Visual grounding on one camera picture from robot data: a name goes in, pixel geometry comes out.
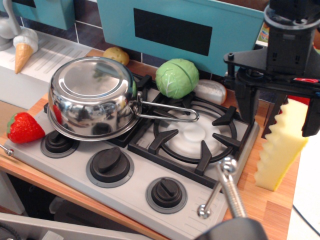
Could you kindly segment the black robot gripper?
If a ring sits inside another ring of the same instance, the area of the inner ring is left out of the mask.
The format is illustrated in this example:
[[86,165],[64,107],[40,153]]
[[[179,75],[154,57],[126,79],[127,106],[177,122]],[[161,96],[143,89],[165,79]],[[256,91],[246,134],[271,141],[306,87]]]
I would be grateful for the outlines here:
[[264,10],[269,27],[268,46],[230,52],[224,56],[241,119],[253,123],[259,90],[309,100],[302,136],[320,131],[320,85],[301,79],[320,78],[320,55],[314,48],[320,27],[318,0],[271,0]]

